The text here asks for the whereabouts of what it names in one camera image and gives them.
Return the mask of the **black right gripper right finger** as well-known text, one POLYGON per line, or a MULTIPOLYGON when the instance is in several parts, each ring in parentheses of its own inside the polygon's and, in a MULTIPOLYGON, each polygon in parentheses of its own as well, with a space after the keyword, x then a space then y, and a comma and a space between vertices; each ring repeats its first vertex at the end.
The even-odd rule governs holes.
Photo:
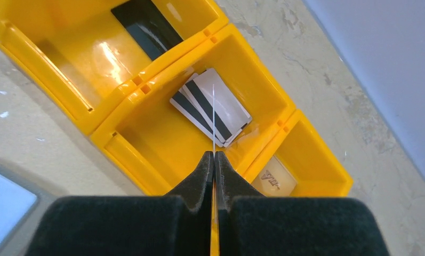
POLYGON ((266 197, 215 153, 220 255, 388 255, 368 207, 343 197, 266 197))

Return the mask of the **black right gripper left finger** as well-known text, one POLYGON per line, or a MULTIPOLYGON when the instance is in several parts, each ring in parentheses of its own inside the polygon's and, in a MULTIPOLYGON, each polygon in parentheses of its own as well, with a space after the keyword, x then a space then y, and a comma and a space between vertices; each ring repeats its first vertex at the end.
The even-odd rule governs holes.
POLYGON ((213 153, 163 196, 66 196, 44 213, 26 255, 209 255, 213 153))

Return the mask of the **grey leather card holder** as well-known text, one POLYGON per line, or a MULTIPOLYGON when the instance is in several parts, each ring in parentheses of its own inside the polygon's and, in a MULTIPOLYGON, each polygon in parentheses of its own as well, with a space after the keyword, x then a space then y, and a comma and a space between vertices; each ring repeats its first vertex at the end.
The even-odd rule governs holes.
POLYGON ((0 255, 24 255, 56 196, 0 164, 0 255))

